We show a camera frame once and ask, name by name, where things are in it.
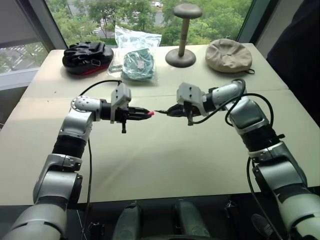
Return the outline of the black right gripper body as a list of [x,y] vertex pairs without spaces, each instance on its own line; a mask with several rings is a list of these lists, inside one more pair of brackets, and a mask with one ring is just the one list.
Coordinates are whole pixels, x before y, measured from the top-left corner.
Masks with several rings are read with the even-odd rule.
[[188,102],[188,101],[184,101],[183,102],[183,112],[185,114],[185,117],[187,118],[187,121],[188,121],[188,125],[189,126],[193,126],[194,123],[193,123],[193,117],[198,117],[200,116],[200,111],[199,109],[192,105],[191,102]]

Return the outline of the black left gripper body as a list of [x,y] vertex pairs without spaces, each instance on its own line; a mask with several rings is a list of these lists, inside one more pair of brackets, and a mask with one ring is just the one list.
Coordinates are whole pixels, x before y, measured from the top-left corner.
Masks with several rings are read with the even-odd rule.
[[121,133],[126,134],[127,129],[126,129],[126,123],[129,115],[129,106],[125,107],[118,107],[116,110],[117,114],[117,122],[121,123]]

